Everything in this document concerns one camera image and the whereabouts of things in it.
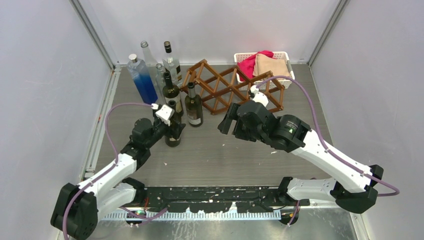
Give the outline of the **green labelled bottle black cap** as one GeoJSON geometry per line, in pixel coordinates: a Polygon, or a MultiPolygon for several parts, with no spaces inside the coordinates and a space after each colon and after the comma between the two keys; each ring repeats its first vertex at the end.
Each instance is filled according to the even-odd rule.
{"type": "Polygon", "coordinates": [[[170,100],[176,102],[175,110],[181,117],[184,114],[184,110],[182,106],[180,89],[176,84],[172,82],[172,76],[169,72],[165,71],[162,76],[165,82],[165,86],[162,89],[163,96],[167,103],[170,100]]]}

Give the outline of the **green bottle silver cap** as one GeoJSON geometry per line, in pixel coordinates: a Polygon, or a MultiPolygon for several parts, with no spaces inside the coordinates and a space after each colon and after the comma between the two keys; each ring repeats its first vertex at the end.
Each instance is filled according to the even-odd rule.
{"type": "Polygon", "coordinates": [[[184,99],[188,123],[192,127],[200,127],[204,122],[202,99],[196,93],[195,83],[189,82],[187,84],[188,94],[184,99]]]}

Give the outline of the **slim clear glass bottle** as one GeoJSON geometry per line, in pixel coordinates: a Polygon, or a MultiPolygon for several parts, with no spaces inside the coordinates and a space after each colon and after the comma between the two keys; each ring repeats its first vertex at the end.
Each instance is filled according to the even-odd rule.
{"type": "Polygon", "coordinates": [[[157,63],[155,65],[155,67],[156,67],[156,70],[157,70],[155,80],[156,80],[156,84],[157,84],[157,87],[158,87],[158,91],[159,91],[160,96],[162,98],[164,98],[163,88],[165,87],[166,84],[165,84],[163,74],[165,72],[165,68],[164,68],[163,64],[161,64],[161,63],[157,63]]]}

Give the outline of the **square clear liquor bottle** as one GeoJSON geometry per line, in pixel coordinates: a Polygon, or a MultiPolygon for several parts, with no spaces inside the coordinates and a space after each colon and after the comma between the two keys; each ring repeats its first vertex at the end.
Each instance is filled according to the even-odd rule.
{"type": "Polygon", "coordinates": [[[182,73],[179,59],[173,52],[171,43],[169,41],[165,41],[163,45],[165,50],[165,57],[162,59],[162,63],[165,67],[165,70],[170,73],[172,82],[180,87],[182,85],[182,73]]]}

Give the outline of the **blue Dash Blue bottle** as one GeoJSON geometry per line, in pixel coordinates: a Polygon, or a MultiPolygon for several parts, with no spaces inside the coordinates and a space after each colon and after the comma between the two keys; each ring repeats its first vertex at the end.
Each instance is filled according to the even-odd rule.
{"type": "Polygon", "coordinates": [[[158,96],[145,61],[135,53],[130,54],[128,59],[127,69],[142,101],[149,105],[156,103],[158,96]]]}

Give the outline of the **round clear bottle pink label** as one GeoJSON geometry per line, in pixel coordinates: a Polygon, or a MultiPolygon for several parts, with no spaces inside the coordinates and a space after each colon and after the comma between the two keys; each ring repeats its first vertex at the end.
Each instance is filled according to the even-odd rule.
{"type": "Polygon", "coordinates": [[[155,67],[158,64],[158,61],[153,56],[150,46],[147,41],[143,40],[140,43],[140,46],[143,51],[144,61],[148,67],[155,67]]]}

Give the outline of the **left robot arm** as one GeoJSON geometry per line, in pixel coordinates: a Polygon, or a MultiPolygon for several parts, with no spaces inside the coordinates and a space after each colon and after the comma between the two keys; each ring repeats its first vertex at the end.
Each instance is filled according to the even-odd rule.
{"type": "Polygon", "coordinates": [[[145,185],[130,177],[151,155],[151,147],[163,137],[178,138],[185,123],[171,117],[138,119],[129,142],[106,167],[79,184],[65,184],[58,195],[50,225],[76,240],[86,240],[98,222],[115,209],[146,200],[145,185]]]}

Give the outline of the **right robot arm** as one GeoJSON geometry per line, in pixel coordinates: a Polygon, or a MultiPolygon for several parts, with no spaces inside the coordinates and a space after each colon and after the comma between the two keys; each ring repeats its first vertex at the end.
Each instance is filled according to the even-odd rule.
{"type": "Polygon", "coordinates": [[[263,104],[249,100],[244,104],[232,103],[218,130],[228,134],[233,121],[232,134],[237,139],[260,141],[275,150],[301,157],[330,175],[327,179],[284,177],[275,196],[281,204],[288,206],[300,200],[323,200],[355,214],[362,214],[376,204],[378,191],[374,187],[377,182],[353,168],[377,179],[382,178],[383,168],[377,164],[363,165],[332,146],[325,149],[318,133],[298,117],[291,114],[275,116],[263,104]],[[330,150],[349,165],[332,156],[330,150]]]}

